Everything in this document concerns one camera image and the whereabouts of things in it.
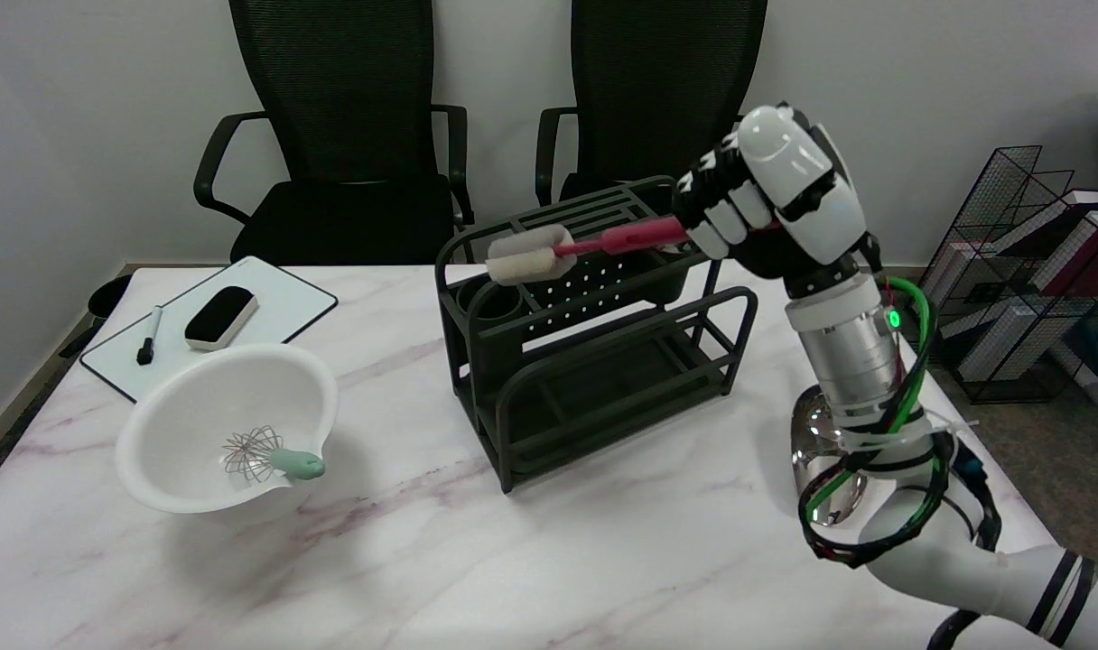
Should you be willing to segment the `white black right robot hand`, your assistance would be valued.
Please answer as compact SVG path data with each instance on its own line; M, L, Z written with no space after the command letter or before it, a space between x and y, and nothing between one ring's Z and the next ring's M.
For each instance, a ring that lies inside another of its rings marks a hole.
M879 243L826 128L787 103L757 107L673 188L670 209L703 254L793 300L879 270Z

